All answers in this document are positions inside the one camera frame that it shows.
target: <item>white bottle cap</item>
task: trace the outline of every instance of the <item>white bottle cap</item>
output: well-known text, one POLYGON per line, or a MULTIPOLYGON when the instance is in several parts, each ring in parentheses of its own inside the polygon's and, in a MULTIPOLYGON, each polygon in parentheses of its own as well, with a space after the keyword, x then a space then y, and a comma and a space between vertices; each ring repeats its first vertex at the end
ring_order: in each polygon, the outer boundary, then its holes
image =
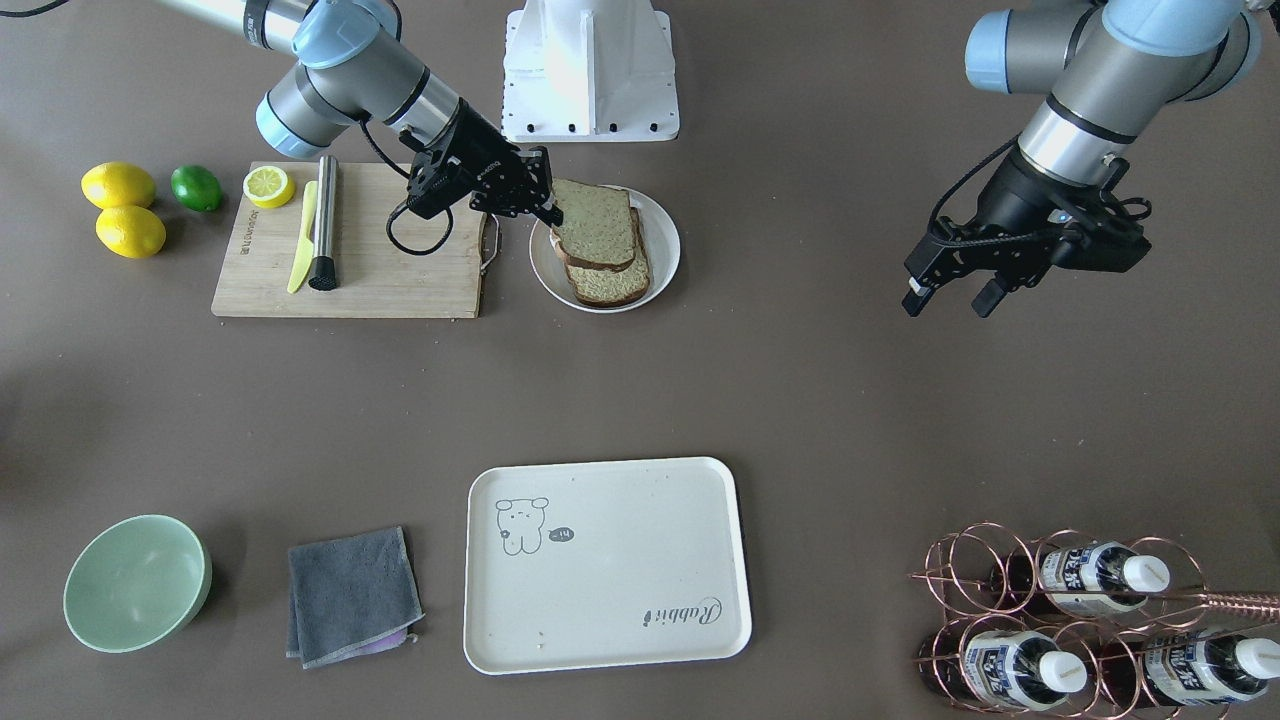
POLYGON ((1169 589, 1169 565, 1155 555, 1134 555, 1124 561, 1120 570, 1126 585, 1135 592, 1165 592, 1169 589))
POLYGON ((1235 661, 1260 680, 1280 678, 1280 643, 1267 638, 1240 641, 1235 646, 1235 661))
POLYGON ((1060 650, 1051 650, 1041 656, 1039 674, 1048 689, 1066 694, 1079 692, 1089 679, 1084 662, 1060 650))

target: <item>yellow lemon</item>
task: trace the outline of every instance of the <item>yellow lemon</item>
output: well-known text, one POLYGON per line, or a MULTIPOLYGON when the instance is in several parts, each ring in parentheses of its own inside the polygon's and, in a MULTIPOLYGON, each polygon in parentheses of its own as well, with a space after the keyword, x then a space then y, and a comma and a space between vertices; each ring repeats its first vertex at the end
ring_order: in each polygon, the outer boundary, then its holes
POLYGON ((146 208, 108 208, 97 217, 96 229, 102 245, 125 258, 150 258, 164 247, 164 223, 146 208))
POLYGON ((244 196, 259 208, 279 208, 293 197, 293 178, 275 165, 253 168, 244 176, 244 196))
POLYGON ((156 183, 142 168, 113 160, 84 173, 81 192, 104 210, 122 205, 150 208, 156 199, 156 183))

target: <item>gray towel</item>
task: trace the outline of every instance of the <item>gray towel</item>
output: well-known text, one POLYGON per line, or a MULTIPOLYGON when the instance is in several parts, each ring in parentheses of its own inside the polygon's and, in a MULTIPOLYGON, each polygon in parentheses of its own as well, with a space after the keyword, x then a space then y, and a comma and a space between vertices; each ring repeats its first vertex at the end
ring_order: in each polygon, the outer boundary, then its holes
POLYGON ((289 550, 284 655, 303 669, 398 647, 421 619, 401 528, 289 550))

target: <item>bread slice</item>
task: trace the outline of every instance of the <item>bread slice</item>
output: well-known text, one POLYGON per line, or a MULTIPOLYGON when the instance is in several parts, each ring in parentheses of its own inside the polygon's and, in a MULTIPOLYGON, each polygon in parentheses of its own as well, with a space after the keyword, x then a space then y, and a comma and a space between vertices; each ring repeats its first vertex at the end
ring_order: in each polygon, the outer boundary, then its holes
POLYGON ((625 270, 636 256, 631 201, 625 190, 552 181, 564 222, 552 227, 552 246, 566 265, 591 270, 625 270))
POLYGON ((635 237, 635 260, 625 270, 588 270, 564 265, 568 283, 573 286, 573 296, 582 305, 617 307, 640 300, 649 290, 652 273, 649 255, 644 251, 640 214, 632 208, 630 215, 635 237))

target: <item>bottle label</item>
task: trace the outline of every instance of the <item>bottle label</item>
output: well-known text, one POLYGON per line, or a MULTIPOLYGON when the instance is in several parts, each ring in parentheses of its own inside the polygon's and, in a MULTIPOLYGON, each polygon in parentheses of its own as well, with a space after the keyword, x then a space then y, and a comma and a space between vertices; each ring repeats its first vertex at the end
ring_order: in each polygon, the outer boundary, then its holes
POLYGON ((1217 630, 1208 629, 1151 641, 1143 653, 1147 682, 1170 700, 1192 706, 1244 702, 1262 694, 1234 691, 1217 679, 1204 657, 1206 641, 1197 639, 1215 634, 1217 630))
POLYGON ((1098 582, 1098 559, 1117 542, 1055 550, 1041 560, 1041 583, 1053 605, 1083 618, 1119 615, 1137 606, 1121 605, 1105 593, 1098 582))
POLYGON ((974 635, 965 646, 961 671, 978 700, 1006 710, 1050 710, 1057 703, 1037 702, 1018 684, 1014 660, 1018 647, 1039 633, 986 632, 974 635))

